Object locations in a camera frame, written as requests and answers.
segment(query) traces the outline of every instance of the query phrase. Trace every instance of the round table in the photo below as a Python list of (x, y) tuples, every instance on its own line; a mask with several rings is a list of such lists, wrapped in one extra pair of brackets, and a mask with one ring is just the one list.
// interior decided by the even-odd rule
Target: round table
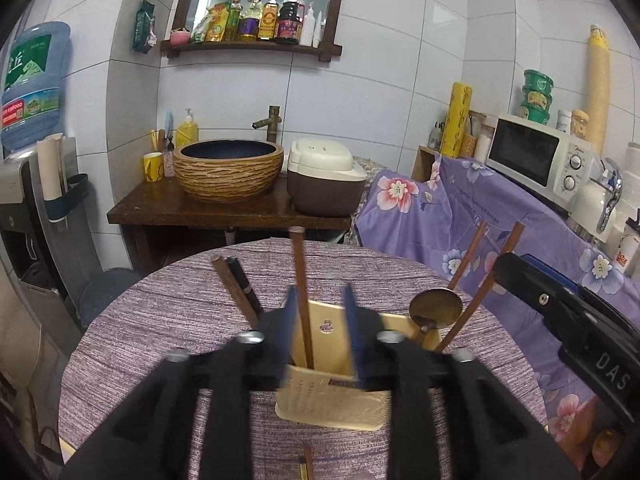
[[(342, 288), (349, 281), (360, 304), (379, 312), (407, 314), (415, 294), (447, 285), (423, 264), (373, 250), (306, 242), (305, 252), (311, 300), (341, 304)], [(267, 310), (280, 306), (287, 286), (294, 282), (290, 241), (270, 238), (185, 258), (132, 286), (91, 324), (66, 367), (59, 431), (72, 447), (77, 449), (89, 437), (169, 349), (207, 352), (249, 328), (211, 267), (215, 253), (239, 257)], [(470, 297), (457, 292), (466, 306)], [(447, 351), (460, 347), (470, 349), (541, 424), (546, 424), (533, 370), (509, 334), (482, 306)], [(197, 478), (206, 404), (203, 396), (194, 426), (192, 479)], [(255, 478), (300, 478), (298, 464), (304, 443), (312, 446), (318, 480), (345, 479), (361, 470), (385, 478), (388, 424), (375, 432), (320, 428), (282, 420), (274, 405), (274, 393), (252, 394)], [(436, 431), (446, 431), (442, 416)], [(448, 469), (444, 461), (444, 477), (449, 476)]]

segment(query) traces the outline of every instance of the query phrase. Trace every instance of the microwave knob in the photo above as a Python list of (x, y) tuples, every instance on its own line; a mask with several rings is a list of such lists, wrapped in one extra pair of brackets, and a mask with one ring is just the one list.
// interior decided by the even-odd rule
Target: microwave knob
[(573, 191), (575, 189), (575, 179), (571, 175), (568, 175), (562, 181), (562, 185), (567, 191)]
[(569, 166), (574, 170), (579, 170), (582, 167), (582, 159), (578, 155), (572, 155), (569, 159)]

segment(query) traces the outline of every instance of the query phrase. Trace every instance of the yellow soap bottle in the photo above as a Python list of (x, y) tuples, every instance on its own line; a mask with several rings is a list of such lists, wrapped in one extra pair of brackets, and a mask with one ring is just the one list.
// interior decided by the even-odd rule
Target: yellow soap bottle
[(198, 124), (193, 122), (191, 108), (186, 108), (187, 117), (184, 122), (175, 129), (175, 147), (181, 148), (192, 142), (198, 142)]

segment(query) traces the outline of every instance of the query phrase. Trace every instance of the spoon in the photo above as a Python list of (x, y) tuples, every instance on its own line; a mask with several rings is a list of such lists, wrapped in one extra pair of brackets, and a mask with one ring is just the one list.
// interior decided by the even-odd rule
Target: spoon
[(429, 330), (456, 322), (462, 313), (462, 300), (448, 288), (430, 288), (417, 294), (409, 304), (409, 316), (420, 327), (413, 340), (422, 346)]

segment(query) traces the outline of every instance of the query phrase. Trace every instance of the wooden shelf frame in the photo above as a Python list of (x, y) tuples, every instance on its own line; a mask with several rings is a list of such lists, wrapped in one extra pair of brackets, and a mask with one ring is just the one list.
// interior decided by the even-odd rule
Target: wooden shelf frame
[[(175, 9), (172, 30), (183, 28), (187, 21), (187, 12), (191, 0), (178, 0)], [(275, 43), (274, 41), (204, 41), (202, 43), (188, 43), (181, 46), (171, 46), (169, 40), (160, 43), (160, 50), (166, 53), (168, 58), (178, 57), (181, 52), (191, 50), (277, 50), (281, 52), (297, 52), (299, 54), (311, 54), (318, 56), (323, 62), (330, 62), (333, 56), (342, 54), (342, 46), (336, 45), (335, 31), (338, 27), (338, 16), (340, 15), (340, 5), (342, 0), (329, 0), (326, 11), (326, 22), (324, 25), (324, 35), (318, 48), (287, 43)]]

